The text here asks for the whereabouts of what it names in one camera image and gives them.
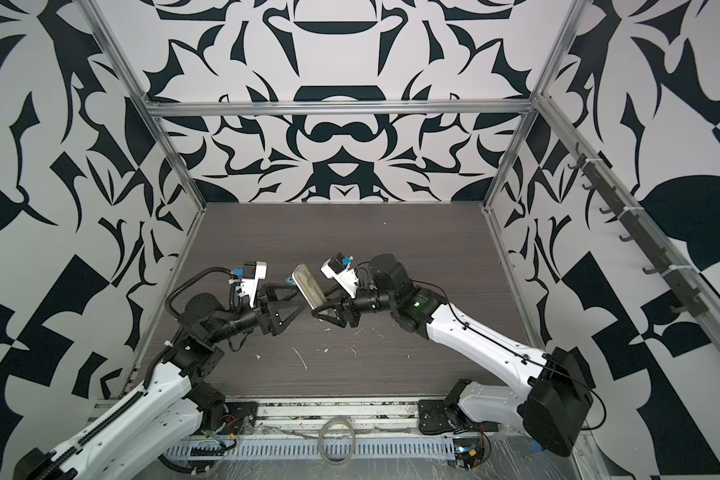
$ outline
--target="white scrap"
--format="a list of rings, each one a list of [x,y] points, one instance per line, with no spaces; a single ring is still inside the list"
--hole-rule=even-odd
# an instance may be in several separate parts
[[[292,346],[291,348],[292,348],[293,351],[296,352],[296,354],[298,355],[298,359],[302,361],[302,365],[304,365],[304,370],[307,370],[307,364],[304,363],[304,359],[302,358],[302,354],[298,352],[298,350],[296,349],[296,347]]]

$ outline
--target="black and white abstract pattern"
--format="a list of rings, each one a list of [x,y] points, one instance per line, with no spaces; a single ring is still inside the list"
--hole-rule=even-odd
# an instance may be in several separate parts
[[[570,4],[100,2],[154,101],[527,98]]]
[[[550,90],[720,294],[720,2],[595,0]]]
[[[0,478],[114,394],[196,214],[70,0],[0,0]]]
[[[165,118],[208,201],[482,200],[519,114]]]
[[[613,478],[720,478],[720,353],[573,163],[539,117],[493,205],[534,329],[605,401]]]

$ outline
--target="robotic arm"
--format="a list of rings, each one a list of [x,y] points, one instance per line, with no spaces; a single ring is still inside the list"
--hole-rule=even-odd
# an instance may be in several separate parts
[[[200,293],[186,304],[184,313],[173,300],[211,273],[230,277],[230,301],[222,305],[214,295]],[[221,360],[216,344],[259,327],[262,333],[282,333],[306,305],[294,300],[294,286],[264,285],[266,264],[245,264],[228,270],[206,269],[168,295],[166,311],[180,324],[179,330],[146,369],[144,381],[108,412],[77,435],[43,454],[33,449],[18,462],[14,480],[101,478],[127,480],[182,438],[200,430],[214,436],[225,431],[224,395],[203,380]],[[285,296],[278,298],[284,290]],[[283,318],[279,310],[297,307]],[[220,442],[216,453],[235,446]],[[171,466],[184,472],[183,467]],[[192,468],[184,468],[191,473]]]
[[[523,428],[557,455],[570,455],[592,405],[590,389],[571,354],[559,348],[548,354],[471,319],[442,290],[442,294],[433,292],[417,284],[423,282],[413,282],[391,254],[369,262],[365,283],[357,270],[350,256],[337,254],[328,259],[321,271],[341,288],[325,293],[308,281],[308,271],[305,275],[297,269],[293,278],[315,318],[356,327],[363,313],[389,311],[406,332],[451,347],[509,386],[507,396],[476,382],[458,383],[449,395],[454,426],[504,423]]]

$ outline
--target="brown wood tabletop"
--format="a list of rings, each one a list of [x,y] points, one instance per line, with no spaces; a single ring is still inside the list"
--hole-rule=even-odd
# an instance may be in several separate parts
[[[473,202],[209,204],[179,283],[209,266],[263,261],[266,283],[284,283],[306,264],[327,289],[331,283],[320,266],[337,252],[357,262],[394,254],[412,279],[440,285],[475,320],[526,342],[485,218]],[[227,302],[227,280],[208,275],[176,299],[176,308],[181,312],[201,292]],[[177,327],[163,315],[144,365]],[[237,345],[240,338],[232,340]],[[461,378],[501,385],[458,352],[403,331],[386,312],[364,315],[357,329],[303,312],[281,335],[257,330],[239,352],[225,342],[220,347],[226,354],[206,380],[228,396],[444,395]]]

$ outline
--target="enclosure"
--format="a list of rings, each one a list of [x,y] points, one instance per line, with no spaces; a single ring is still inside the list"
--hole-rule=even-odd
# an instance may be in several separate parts
[[[138,386],[175,285],[261,261],[328,288],[337,252],[571,352],[605,422],[569,458],[500,428],[470,472],[357,450],[210,478],[720,478],[720,0],[0,0],[1,479]],[[241,446],[310,442],[271,426],[313,406],[434,446],[419,399],[508,389],[384,312],[222,349],[207,381],[259,403]]]

